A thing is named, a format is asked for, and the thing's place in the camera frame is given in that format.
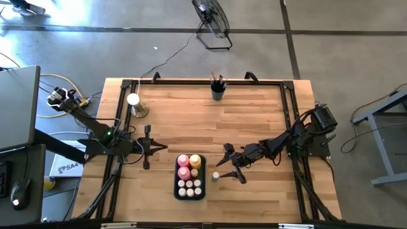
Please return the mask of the black desk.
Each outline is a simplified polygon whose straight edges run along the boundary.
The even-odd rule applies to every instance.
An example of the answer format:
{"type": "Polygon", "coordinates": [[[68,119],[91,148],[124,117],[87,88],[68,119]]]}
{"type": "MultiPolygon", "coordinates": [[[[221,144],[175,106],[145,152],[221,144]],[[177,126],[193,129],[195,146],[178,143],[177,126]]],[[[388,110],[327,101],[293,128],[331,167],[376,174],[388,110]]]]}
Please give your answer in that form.
{"type": "Polygon", "coordinates": [[[9,193],[0,198],[0,228],[40,222],[43,205],[45,146],[43,144],[0,153],[0,162],[10,163],[9,193]],[[22,178],[31,180],[30,203],[21,210],[12,208],[10,199],[14,183],[22,178]]]}

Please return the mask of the teal ribbed cup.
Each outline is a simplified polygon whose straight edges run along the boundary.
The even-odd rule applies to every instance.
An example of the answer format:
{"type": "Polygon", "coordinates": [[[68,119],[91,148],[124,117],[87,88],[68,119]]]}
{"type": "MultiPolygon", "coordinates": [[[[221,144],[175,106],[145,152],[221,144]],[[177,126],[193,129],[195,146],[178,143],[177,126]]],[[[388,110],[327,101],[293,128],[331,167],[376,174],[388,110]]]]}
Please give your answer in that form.
{"type": "Polygon", "coordinates": [[[223,88],[219,82],[217,81],[217,84],[214,85],[213,82],[210,84],[210,89],[211,89],[211,93],[212,93],[212,98],[215,101],[220,101],[223,97],[223,94],[225,92],[225,88],[223,88]]]}

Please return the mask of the black floor fan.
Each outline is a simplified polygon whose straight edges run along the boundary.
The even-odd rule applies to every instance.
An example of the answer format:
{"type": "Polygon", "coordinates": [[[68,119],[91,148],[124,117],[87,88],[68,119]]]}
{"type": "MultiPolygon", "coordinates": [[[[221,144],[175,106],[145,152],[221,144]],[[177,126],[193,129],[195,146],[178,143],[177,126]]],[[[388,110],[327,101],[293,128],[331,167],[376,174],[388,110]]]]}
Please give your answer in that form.
{"type": "Polygon", "coordinates": [[[207,50],[230,50],[233,46],[229,37],[230,25],[225,12],[217,0],[191,0],[194,9],[200,18],[200,25],[195,37],[207,50]],[[218,39],[226,38],[229,46],[209,47],[198,35],[199,30],[205,26],[218,39]]]}

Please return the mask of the white bulb table lamp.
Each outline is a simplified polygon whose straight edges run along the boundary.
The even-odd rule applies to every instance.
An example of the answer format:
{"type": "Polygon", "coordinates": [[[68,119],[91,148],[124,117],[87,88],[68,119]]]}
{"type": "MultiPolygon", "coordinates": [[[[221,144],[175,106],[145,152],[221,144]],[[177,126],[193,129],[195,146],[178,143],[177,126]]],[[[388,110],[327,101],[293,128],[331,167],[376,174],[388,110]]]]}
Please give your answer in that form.
{"type": "Polygon", "coordinates": [[[130,105],[130,112],[136,118],[143,118],[149,113],[149,106],[142,102],[136,93],[127,96],[127,103],[130,105]]]}

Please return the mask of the silver aluminium bracket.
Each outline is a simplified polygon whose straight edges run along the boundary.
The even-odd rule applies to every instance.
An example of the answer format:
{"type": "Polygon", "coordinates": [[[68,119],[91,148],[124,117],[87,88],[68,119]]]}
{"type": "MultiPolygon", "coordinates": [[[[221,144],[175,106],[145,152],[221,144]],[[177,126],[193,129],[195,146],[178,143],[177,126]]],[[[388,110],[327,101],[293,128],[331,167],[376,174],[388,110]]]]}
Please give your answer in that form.
{"type": "Polygon", "coordinates": [[[137,223],[134,222],[114,222],[114,223],[103,223],[100,229],[129,229],[136,228],[137,223]]]}
{"type": "Polygon", "coordinates": [[[314,225],[279,223],[278,229],[315,229],[314,225]]]}

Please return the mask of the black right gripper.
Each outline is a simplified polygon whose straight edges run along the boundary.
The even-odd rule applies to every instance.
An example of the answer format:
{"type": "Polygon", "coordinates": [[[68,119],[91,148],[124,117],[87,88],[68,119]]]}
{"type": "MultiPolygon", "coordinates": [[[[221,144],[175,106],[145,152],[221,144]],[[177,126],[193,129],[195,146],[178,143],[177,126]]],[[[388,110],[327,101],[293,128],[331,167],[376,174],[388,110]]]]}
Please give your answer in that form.
{"type": "Polygon", "coordinates": [[[241,171],[241,168],[247,167],[248,165],[251,165],[252,163],[264,157],[263,150],[261,149],[259,144],[248,144],[246,147],[244,147],[244,152],[239,153],[235,151],[232,144],[226,143],[224,144],[224,150],[225,153],[222,159],[220,159],[220,161],[218,161],[218,163],[216,164],[216,167],[219,167],[220,165],[230,161],[235,169],[231,172],[221,175],[221,177],[235,177],[240,181],[241,184],[246,184],[247,182],[245,176],[241,171]]]}

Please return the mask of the person's foot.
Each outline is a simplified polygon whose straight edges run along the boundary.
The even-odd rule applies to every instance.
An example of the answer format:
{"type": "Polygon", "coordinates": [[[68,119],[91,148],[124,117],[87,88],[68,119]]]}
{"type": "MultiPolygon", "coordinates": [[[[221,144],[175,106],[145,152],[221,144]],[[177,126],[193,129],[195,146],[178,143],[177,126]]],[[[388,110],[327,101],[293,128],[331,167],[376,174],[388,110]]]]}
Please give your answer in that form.
{"type": "Polygon", "coordinates": [[[46,9],[26,0],[8,0],[13,5],[13,11],[23,16],[44,15],[46,9]]]}

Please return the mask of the grey metal desk frame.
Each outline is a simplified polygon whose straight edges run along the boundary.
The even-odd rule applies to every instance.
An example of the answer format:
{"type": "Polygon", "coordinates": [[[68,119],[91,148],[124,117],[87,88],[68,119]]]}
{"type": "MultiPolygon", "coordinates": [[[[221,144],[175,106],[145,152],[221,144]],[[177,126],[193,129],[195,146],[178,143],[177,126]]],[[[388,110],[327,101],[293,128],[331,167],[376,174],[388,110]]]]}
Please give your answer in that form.
{"type": "Polygon", "coordinates": [[[371,180],[373,186],[407,181],[407,165],[396,156],[407,156],[407,89],[396,90],[381,103],[359,115],[352,115],[355,128],[368,122],[380,152],[386,175],[371,180]]]}

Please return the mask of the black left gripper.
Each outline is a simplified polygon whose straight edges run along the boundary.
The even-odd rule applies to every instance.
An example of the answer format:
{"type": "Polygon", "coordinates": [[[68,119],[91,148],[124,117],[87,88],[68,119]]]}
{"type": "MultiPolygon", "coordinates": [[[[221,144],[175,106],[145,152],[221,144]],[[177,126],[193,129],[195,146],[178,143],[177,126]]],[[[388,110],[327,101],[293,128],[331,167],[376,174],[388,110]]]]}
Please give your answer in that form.
{"type": "Polygon", "coordinates": [[[142,138],[142,147],[144,149],[144,153],[143,153],[143,155],[144,155],[143,169],[144,170],[149,170],[149,168],[150,168],[149,157],[151,155],[154,155],[155,153],[168,148],[167,145],[156,142],[154,139],[150,139],[150,132],[151,132],[151,125],[146,125],[144,127],[145,136],[142,138]],[[158,146],[158,148],[150,149],[151,145],[158,146]]]}

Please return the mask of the black computer mouse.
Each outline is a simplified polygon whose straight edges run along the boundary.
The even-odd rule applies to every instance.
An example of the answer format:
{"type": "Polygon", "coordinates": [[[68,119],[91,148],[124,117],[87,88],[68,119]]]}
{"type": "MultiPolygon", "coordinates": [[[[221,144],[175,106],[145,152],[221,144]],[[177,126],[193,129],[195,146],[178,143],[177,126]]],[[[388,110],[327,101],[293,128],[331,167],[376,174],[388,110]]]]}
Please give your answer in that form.
{"type": "Polygon", "coordinates": [[[10,199],[15,211],[25,209],[30,203],[31,180],[22,178],[16,181],[11,189],[10,199]]]}

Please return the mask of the black diagonal desk bar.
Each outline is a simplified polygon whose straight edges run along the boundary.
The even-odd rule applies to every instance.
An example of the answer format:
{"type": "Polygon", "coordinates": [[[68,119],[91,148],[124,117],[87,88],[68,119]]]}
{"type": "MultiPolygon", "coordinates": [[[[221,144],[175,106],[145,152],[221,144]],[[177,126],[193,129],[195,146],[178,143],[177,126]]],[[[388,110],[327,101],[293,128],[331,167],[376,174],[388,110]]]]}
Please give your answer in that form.
{"type": "Polygon", "coordinates": [[[52,151],[58,155],[64,156],[67,159],[85,164],[85,153],[81,150],[68,145],[52,136],[36,129],[34,132],[34,144],[44,144],[48,151],[52,151]]]}

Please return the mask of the black keyboard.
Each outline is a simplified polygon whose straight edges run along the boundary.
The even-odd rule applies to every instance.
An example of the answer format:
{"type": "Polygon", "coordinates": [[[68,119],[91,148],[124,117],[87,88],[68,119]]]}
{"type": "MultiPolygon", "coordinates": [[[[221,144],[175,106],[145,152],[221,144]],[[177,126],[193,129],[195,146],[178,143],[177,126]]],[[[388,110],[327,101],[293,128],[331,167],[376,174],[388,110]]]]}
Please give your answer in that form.
{"type": "Polygon", "coordinates": [[[0,162],[0,198],[5,198],[9,193],[10,163],[0,162]]]}

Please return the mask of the white SA4 box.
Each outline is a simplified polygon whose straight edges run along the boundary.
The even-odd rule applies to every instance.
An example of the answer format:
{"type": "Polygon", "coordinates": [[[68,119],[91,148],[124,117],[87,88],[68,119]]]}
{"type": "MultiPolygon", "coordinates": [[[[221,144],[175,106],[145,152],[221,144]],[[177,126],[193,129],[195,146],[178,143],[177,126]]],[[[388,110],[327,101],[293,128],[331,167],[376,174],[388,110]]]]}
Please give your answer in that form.
{"type": "Polygon", "coordinates": [[[81,177],[83,164],[56,154],[49,173],[50,177],[81,177]]]}

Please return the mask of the black aluminium table frame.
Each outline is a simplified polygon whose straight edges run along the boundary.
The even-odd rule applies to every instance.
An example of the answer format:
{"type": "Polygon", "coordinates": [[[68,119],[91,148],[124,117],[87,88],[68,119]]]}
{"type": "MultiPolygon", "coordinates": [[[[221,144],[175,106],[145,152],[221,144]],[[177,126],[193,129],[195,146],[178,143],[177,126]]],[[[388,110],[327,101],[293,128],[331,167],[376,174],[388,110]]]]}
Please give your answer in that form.
{"type": "Polygon", "coordinates": [[[155,153],[149,170],[142,162],[127,164],[107,193],[100,216],[114,221],[204,223],[299,223],[301,210],[314,210],[303,190],[297,188],[291,159],[283,154],[279,165],[261,159],[244,169],[246,184],[212,173],[232,170],[230,163],[216,167],[223,144],[236,149],[281,134],[301,113],[314,106],[308,80],[228,80],[220,101],[213,100],[209,80],[108,78],[97,116],[111,123],[114,116],[131,126],[133,138],[151,136],[168,148],[155,153]],[[136,118],[127,96],[136,93],[149,113],[136,118]],[[200,154],[206,160],[206,195],[198,201],[174,197],[176,157],[200,154]]]}

